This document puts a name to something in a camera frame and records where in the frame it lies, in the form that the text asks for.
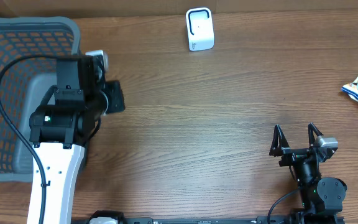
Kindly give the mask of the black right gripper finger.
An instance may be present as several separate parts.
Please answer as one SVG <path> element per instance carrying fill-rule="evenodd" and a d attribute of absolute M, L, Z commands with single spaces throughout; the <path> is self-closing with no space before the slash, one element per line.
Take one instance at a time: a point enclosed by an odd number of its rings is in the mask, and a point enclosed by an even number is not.
<path fill-rule="evenodd" d="M 276 124 L 273 132 L 273 140 L 272 145 L 270 147 L 269 156 L 283 156 L 288 154 L 290 150 L 290 146 L 288 141 L 280 127 L 279 124 Z"/>
<path fill-rule="evenodd" d="M 315 142 L 315 137 L 322 136 L 322 132 L 313 124 L 310 123 L 308 125 L 308 139 L 309 139 L 309 145 L 313 146 Z"/>

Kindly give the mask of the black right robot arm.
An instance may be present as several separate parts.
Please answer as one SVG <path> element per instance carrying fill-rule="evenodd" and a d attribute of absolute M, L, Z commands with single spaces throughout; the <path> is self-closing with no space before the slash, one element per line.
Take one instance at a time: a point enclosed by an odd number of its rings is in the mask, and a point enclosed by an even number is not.
<path fill-rule="evenodd" d="M 269 155 L 280 157 L 279 166 L 288 167 L 297 189 L 280 197 L 269 209 L 267 223 L 344 223 L 337 214 L 342 211 L 347 185 L 335 177 L 323 177 L 319 165 L 338 149 L 334 137 L 323 135 L 313 124 L 308 125 L 309 146 L 291 149 L 280 127 L 275 125 Z M 284 218 L 273 217 L 274 208 L 286 198 L 299 193 L 302 207 L 293 209 Z"/>

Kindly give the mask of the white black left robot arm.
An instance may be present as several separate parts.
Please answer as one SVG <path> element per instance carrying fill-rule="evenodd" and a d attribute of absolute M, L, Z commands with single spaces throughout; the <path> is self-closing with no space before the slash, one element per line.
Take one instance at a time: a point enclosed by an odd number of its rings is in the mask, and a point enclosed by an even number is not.
<path fill-rule="evenodd" d="M 119 81 L 106 81 L 108 56 L 92 51 L 57 60 L 57 83 L 29 119 L 34 165 L 28 223 L 70 223 L 73 196 L 101 117 L 124 111 Z"/>

